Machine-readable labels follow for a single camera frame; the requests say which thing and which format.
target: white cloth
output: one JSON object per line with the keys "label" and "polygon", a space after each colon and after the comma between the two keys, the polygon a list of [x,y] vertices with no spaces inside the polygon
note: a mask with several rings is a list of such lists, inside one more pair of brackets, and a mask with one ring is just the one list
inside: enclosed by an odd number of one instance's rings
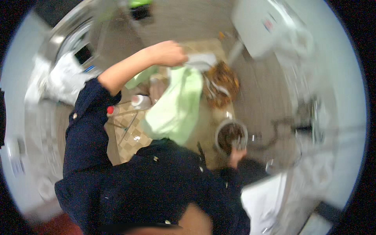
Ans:
{"label": "white cloth", "polygon": [[85,82],[92,78],[83,73],[73,52],[64,54],[49,73],[51,64],[37,56],[25,95],[25,103],[38,103],[41,99],[52,99],[74,105]]}

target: label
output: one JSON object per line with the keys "label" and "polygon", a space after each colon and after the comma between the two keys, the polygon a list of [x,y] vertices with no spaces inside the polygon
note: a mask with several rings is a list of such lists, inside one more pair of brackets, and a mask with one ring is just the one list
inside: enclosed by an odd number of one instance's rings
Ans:
{"label": "label", "polygon": [[25,175],[25,169],[20,158],[12,158],[11,165],[14,177]]}

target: forearm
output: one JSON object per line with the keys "label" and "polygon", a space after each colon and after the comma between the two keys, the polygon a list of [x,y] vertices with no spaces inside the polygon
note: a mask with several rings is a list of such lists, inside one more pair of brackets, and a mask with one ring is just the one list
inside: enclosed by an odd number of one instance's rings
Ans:
{"label": "forearm", "polygon": [[135,75],[154,65],[153,59],[149,48],[142,49],[108,68],[98,77],[98,81],[115,96]]}
{"label": "forearm", "polygon": [[135,75],[152,65],[178,66],[188,57],[183,48],[174,41],[166,41],[140,50],[127,59],[111,66],[99,77],[99,83],[115,96]]}

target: white appliance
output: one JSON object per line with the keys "label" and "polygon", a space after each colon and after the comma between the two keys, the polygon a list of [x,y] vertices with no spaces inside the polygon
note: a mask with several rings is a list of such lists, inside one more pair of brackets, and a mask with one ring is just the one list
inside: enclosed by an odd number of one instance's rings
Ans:
{"label": "white appliance", "polygon": [[274,0],[239,0],[232,14],[239,41],[230,52],[229,63],[245,46],[253,59],[272,52],[292,59],[307,58],[314,52],[314,41],[292,12]]}

